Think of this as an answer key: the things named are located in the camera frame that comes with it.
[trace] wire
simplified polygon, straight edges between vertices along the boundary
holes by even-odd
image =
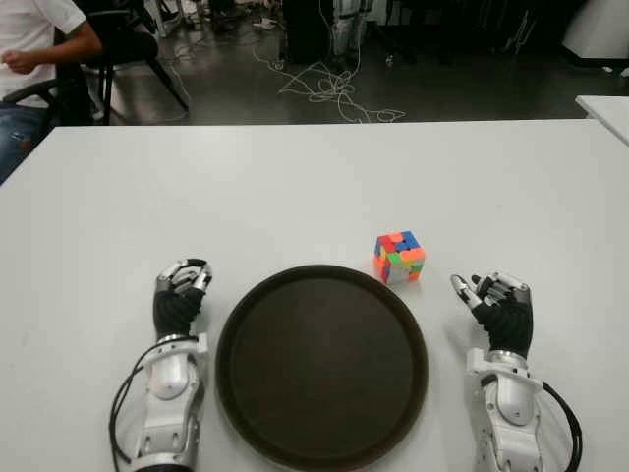
[[[557,393],[548,383],[542,382],[542,387],[552,396],[566,415],[568,425],[570,426],[570,434],[572,436],[572,454],[570,456],[570,462],[566,467],[566,472],[576,472],[579,469],[581,463],[581,456],[583,455],[583,434],[581,431],[581,425],[576,415],[570,408],[570,405]]]
[[[202,37],[197,39],[192,44],[186,44],[184,46],[180,46],[175,49],[174,54],[170,57],[161,57],[160,60],[169,62],[172,64],[176,64],[182,61],[192,61],[194,62],[198,53],[207,49],[211,45],[215,46],[251,46],[252,44],[258,44],[264,40],[263,35],[257,34],[258,31],[254,29],[246,29],[244,32],[233,31],[232,33],[225,34],[221,37]],[[257,39],[254,41],[247,42],[232,42],[232,39],[243,39],[248,36],[255,36]]]
[[[321,1],[318,0],[318,12],[327,27],[329,33],[329,47],[328,56],[332,52],[332,44],[334,41],[334,34],[332,27],[327,21],[323,10],[321,8]],[[294,93],[296,95],[307,96],[310,103],[326,103],[336,102],[339,115],[348,123],[393,123],[406,116],[406,113],[399,110],[392,110],[384,108],[382,110],[368,110],[364,106],[356,103],[351,95],[357,92],[355,86],[352,85],[352,80],[357,76],[361,68],[361,42],[358,41],[358,61],[356,68],[353,72],[345,71],[341,74],[333,74],[328,67],[321,61],[311,64],[297,75],[289,74],[287,72],[279,70],[277,67],[273,67],[270,61],[260,58],[256,51],[252,49],[252,54],[257,61],[266,64],[269,71],[276,74],[280,74],[287,77],[289,81],[278,91],[278,94],[282,93]],[[319,77],[316,80],[316,87],[312,88],[304,80],[308,74],[318,74]],[[303,89],[296,89],[294,84],[301,86]],[[351,118],[344,111],[343,108],[354,109],[360,112],[360,118]]]
[[[114,401],[111,404],[111,410],[109,412],[109,444],[111,445],[111,456],[114,463],[114,469],[116,472],[120,471],[118,466],[118,457],[120,457],[125,463],[130,464],[131,458],[122,450],[120,445],[118,444],[118,440],[116,439],[116,421],[118,420],[118,414],[120,413],[120,409],[122,408],[125,399],[127,398],[127,394],[129,393],[129,389],[131,388],[131,383],[134,380],[134,377],[140,373],[144,366],[141,366],[144,358],[153,350],[160,346],[164,346],[166,344],[172,344],[173,342],[181,342],[181,341],[199,341],[197,336],[181,336],[177,339],[171,339],[168,341],[161,341],[157,344],[149,347],[144,351],[144,353],[138,358],[134,368],[131,370],[131,373],[125,378],[122,382],[118,391],[116,392],[116,396],[114,397]]]
[[[242,39],[244,37],[249,36],[253,32],[255,32],[255,31],[248,30],[248,31],[245,31],[242,34],[236,35],[235,38]],[[193,100],[190,97],[188,89],[186,88],[186,86],[184,84],[184,80],[182,79],[181,74],[177,71],[177,69],[175,69],[175,65],[176,64],[178,64],[178,63],[180,63],[182,61],[192,61],[192,62],[194,62],[197,59],[197,54],[199,52],[201,52],[202,50],[208,48],[211,44],[215,44],[215,45],[233,45],[233,46],[243,47],[243,46],[251,46],[251,45],[254,45],[254,44],[258,44],[262,40],[263,40],[263,38],[260,37],[260,38],[254,40],[254,41],[232,43],[232,42],[229,42],[229,41],[217,41],[216,39],[207,40],[207,38],[202,37],[201,39],[198,39],[197,41],[193,42],[192,44],[187,44],[185,46],[178,47],[177,49],[175,49],[175,52],[174,52],[173,56],[171,56],[171,57],[162,57],[162,58],[160,58],[160,60],[165,62],[166,64],[168,64],[168,67],[170,68],[171,72],[177,78],[177,82],[179,82],[179,86],[180,86],[182,92],[184,93],[184,95],[188,99],[188,103],[192,103]],[[163,120],[151,121],[151,122],[147,123],[146,125],[147,126],[154,126],[154,125],[160,125],[160,124],[163,124],[163,123],[170,123],[170,122],[180,121],[180,120],[183,120],[184,118],[186,118],[189,114],[190,114],[190,112],[186,111],[186,112],[184,112],[184,113],[182,113],[180,115],[177,115],[175,117],[172,117],[172,118],[166,118],[166,119],[163,119]]]

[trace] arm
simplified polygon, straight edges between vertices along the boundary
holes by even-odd
[[[98,36],[88,22],[83,22],[64,43],[34,51],[6,51],[2,54],[2,63],[17,74],[30,74],[41,64],[79,62],[101,50]]]
[[[530,287],[496,271],[486,278],[472,277],[472,288],[459,275],[452,287],[489,334],[490,352],[472,349],[468,373],[476,378],[473,421],[479,440],[477,470],[531,472],[546,470],[538,442],[542,410],[536,394],[544,389],[563,409],[572,436],[572,454],[566,472],[576,472],[583,453],[583,434],[570,406],[546,382],[531,376],[527,355],[533,338]]]

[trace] brown tray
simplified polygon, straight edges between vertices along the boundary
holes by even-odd
[[[298,470],[363,467],[394,447],[424,402],[428,356],[406,305],[333,265],[270,277],[234,309],[216,382],[243,438]]]

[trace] gray floor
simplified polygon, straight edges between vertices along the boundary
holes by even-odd
[[[289,80],[254,57],[275,60],[278,32],[253,31],[249,21],[224,37],[178,28],[160,40],[162,64],[190,97],[187,116],[147,66],[117,72],[113,124],[119,125],[256,125],[344,123],[335,103],[310,103],[306,96],[278,94]],[[400,121],[582,118],[578,94],[629,94],[629,80],[618,72],[577,68],[560,55],[523,53],[518,57],[457,53],[453,66],[440,65],[434,54],[418,64],[397,58],[385,65],[382,45],[369,37],[362,68],[352,84],[352,99],[366,109],[406,112]],[[303,66],[289,66],[293,74]],[[314,87],[316,76],[308,78]],[[350,119],[362,119],[344,107]]]

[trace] rubik's cube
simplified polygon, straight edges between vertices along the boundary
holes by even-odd
[[[426,252],[411,231],[379,236],[373,264],[384,283],[419,280]]]

